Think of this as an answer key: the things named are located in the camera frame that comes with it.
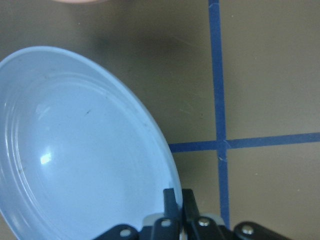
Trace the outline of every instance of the light blue plate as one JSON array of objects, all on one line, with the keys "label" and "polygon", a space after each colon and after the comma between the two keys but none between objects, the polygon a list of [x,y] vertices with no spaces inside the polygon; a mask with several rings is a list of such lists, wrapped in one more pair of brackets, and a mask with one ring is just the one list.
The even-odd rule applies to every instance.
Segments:
[{"label": "light blue plate", "polygon": [[0,63],[0,210],[18,239],[138,230],[179,177],[151,115],[112,74],[48,46]]}]

